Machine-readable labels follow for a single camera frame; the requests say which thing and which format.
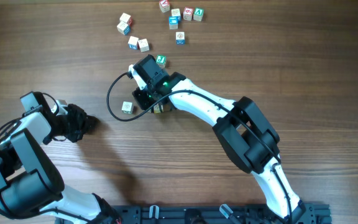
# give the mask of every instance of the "wooden table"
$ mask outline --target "wooden table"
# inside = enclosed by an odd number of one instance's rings
[[[358,1],[171,4],[205,8],[203,22],[180,24],[186,45],[175,44],[177,30],[156,1],[0,5],[0,125],[22,114],[19,97],[33,90],[97,116],[95,134],[43,148],[66,184],[112,205],[265,203],[200,119],[173,111],[123,123],[108,113],[114,79],[147,54],[164,54],[169,74],[225,98],[252,98],[281,137],[293,190],[330,204],[334,223],[358,223]],[[130,35],[146,38],[150,51],[128,47],[116,29],[123,12],[134,19]],[[135,88],[124,78],[112,91],[123,118]]]

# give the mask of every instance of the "white cube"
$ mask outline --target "white cube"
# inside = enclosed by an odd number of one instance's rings
[[[168,0],[161,0],[160,1],[160,9],[162,12],[168,12],[169,11],[169,2]]]
[[[139,38],[131,36],[128,41],[129,48],[135,49],[135,50],[139,49],[138,44],[137,44],[138,41],[139,41]]]
[[[177,44],[185,44],[185,33],[177,32]]]
[[[126,24],[128,24],[129,26],[132,23],[132,18],[130,15],[126,14],[125,12],[122,13],[121,17],[119,18],[120,21],[125,22]]]
[[[193,18],[193,11],[194,9],[186,7],[185,10],[183,11],[183,19],[191,21]]]
[[[134,112],[134,104],[131,102],[126,102],[122,104],[122,112],[127,114],[132,114]]]
[[[201,22],[203,20],[203,15],[204,15],[204,9],[196,8],[193,14],[193,19]]]
[[[131,30],[131,28],[129,27],[128,24],[126,24],[125,22],[120,22],[118,25],[117,25],[117,30],[124,34],[124,35],[127,35],[129,33],[129,31]]]
[[[177,29],[178,28],[178,18],[176,16],[169,17],[169,29]]]
[[[147,39],[143,39],[137,42],[139,44],[139,48],[141,52],[145,52],[150,50],[149,49],[149,43],[147,43]]]
[[[178,18],[178,22],[181,21],[180,9],[172,9],[171,13],[172,13],[172,16],[175,16]]]

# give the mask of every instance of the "black mounting rail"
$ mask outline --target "black mounting rail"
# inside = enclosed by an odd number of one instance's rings
[[[329,205],[305,203],[306,212],[293,224],[332,224]],[[155,207],[140,206],[113,206],[121,216],[122,224],[233,224],[232,219],[225,218],[219,211],[219,207]],[[241,224],[271,224],[281,223],[277,216],[266,204],[230,207],[233,216]],[[55,224],[70,224],[72,222],[56,219]],[[98,224],[111,224],[111,219],[106,219]]]

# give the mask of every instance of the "wooden block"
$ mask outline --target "wooden block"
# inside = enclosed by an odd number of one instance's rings
[[[129,27],[128,24],[126,24],[125,22],[120,22],[118,25],[117,25],[117,30],[124,34],[124,35],[127,35],[129,33],[129,31],[131,31],[131,28]]]
[[[193,17],[193,11],[194,9],[186,7],[185,10],[183,11],[183,19],[191,21]]]
[[[157,55],[155,62],[157,65],[159,65],[160,68],[165,68],[165,65],[167,64],[167,58],[164,55]]]
[[[169,17],[169,29],[177,29],[178,28],[178,18],[176,16]]]
[[[143,39],[143,40],[138,41],[138,44],[139,44],[139,48],[140,48],[141,52],[145,52],[145,51],[150,50],[149,49],[149,43],[147,42],[147,39]]]
[[[168,0],[161,0],[160,1],[160,9],[164,13],[169,11],[169,2],[168,2]]]
[[[134,112],[134,104],[131,102],[124,101],[122,104],[122,112],[132,114]]]
[[[139,45],[137,43],[138,41],[139,41],[139,38],[131,36],[128,41],[129,48],[135,49],[135,50],[139,49]]]
[[[158,104],[153,107],[153,110],[154,110],[154,113],[163,113],[164,112],[163,107]]]
[[[203,20],[203,15],[204,9],[196,8],[196,10],[194,11],[193,19],[201,22]]]
[[[132,18],[130,15],[126,14],[126,13],[122,13],[121,17],[119,18],[120,21],[125,22],[126,24],[128,24],[129,26],[132,23]]]
[[[177,32],[177,44],[185,44],[185,33]]]
[[[176,16],[178,18],[178,22],[181,21],[180,9],[172,9],[171,13],[172,13],[172,16]]]

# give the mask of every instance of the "white robotic arm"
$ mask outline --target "white robotic arm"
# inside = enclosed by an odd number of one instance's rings
[[[158,72],[158,70],[160,70],[159,68],[157,68],[156,66],[154,66],[154,67],[151,66],[150,61],[152,59],[153,59],[152,56],[149,55],[149,58],[146,57],[145,59],[138,62],[136,65],[129,66],[129,73],[131,74],[129,76],[130,76],[130,78],[133,78],[139,86],[137,91],[133,92],[133,95],[135,96],[138,104],[140,104],[141,106],[144,105],[144,102],[142,102],[142,100],[144,98],[137,97],[137,96],[139,96],[142,92],[147,92],[148,95],[158,95],[156,93],[153,93],[153,91],[157,92],[157,93],[159,92],[158,79],[160,79],[161,80],[160,83],[161,82],[164,83],[164,85],[161,85],[162,91],[160,91],[160,96],[163,96],[164,92],[172,94],[173,92],[176,92],[176,91],[191,90],[193,92],[201,93],[202,95],[207,96],[208,98],[219,103],[221,106],[225,107],[229,111],[232,111],[233,113],[239,112],[239,108],[234,109],[234,105],[235,105],[234,100],[227,100],[227,99],[218,97],[216,95],[213,95],[205,90],[202,90],[201,88],[197,87],[188,78],[181,78],[179,81],[176,81],[176,82],[175,82],[175,79],[173,79],[173,78],[171,78],[171,79],[165,78],[164,79],[163,77],[167,76],[166,72],[164,70],[162,70],[162,72],[161,71]],[[164,88],[166,88],[167,86],[170,87],[169,91],[164,90]],[[179,92],[176,94],[169,95],[169,99],[175,108],[177,108],[179,110],[187,111],[187,112],[199,117],[203,121],[210,124],[212,127],[215,127],[220,119],[223,120],[223,118],[225,118],[227,116],[226,111],[220,109],[217,105],[215,105],[211,101],[206,100],[206,98],[203,98],[203,97],[195,95],[195,94]],[[254,110],[256,112],[260,112],[259,109],[255,110],[255,107],[257,108],[256,105],[252,104],[252,106],[250,106],[250,108],[248,108],[248,110]],[[240,111],[240,113],[238,113],[238,116],[240,117],[243,114],[243,112],[247,113],[247,111]],[[257,119],[262,119],[262,120],[265,119],[262,113],[254,114],[254,116]],[[243,118],[246,119],[245,123],[247,121],[250,121],[252,123],[251,128],[253,125],[254,126],[256,125],[253,122],[253,120],[251,120],[251,118],[249,116],[246,115],[246,116],[243,116]],[[235,131],[235,132],[232,131],[231,133],[229,131],[225,131],[225,132],[227,132],[226,138],[231,139],[232,144],[235,146],[238,146],[240,143],[233,143],[234,141],[238,141],[238,140],[244,141],[244,139],[242,137],[237,138],[235,140],[232,139],[233,136],[239,135],[239,133],[237,131]],[[246,152],[246,150],[244,149],[241,152],[237,152],[237,154],[240,154],[240,156],[243,157],[243,160],[246,160],[246,159],[249,160],[249,158],[244,155],[245,152]],[[226,153],[232,159],[232,161],[237,165],[238,159],[233,159],[233,157],[236,157],[238,155],[235,155],[235,153],[232,153],[230,150],[227,150]],[[295,209],[298,207],[298,204],[300,203],[300,198],[299,198],[299,196],[297,196],[296,193],[294,193],[292,191],[290,184],[288,183],[287,178],[285,177],[285,174],[283,172],[283,169],[282,169],[280,163],[274,157],[270,156],[270,157],[268,157],[268,160],[264,162],[264,166],[261,167],[259,170],[245,169],[244,171],[250,172],[255,177],[256,181],[260,185],[260,188],[262,189],[263,193],[265,194],[266,203],[267,203],[267,206],[269,207],[269,209],[271,209],[271,211],[273,211],[276,215],[278,215],[282,219],[288,219],[289,214],[290,214],[290,208],[291,208],[291,213],[294,212]],[[286,192],[289,196],[289,202],[291,205],[290,208],[289,208]]]

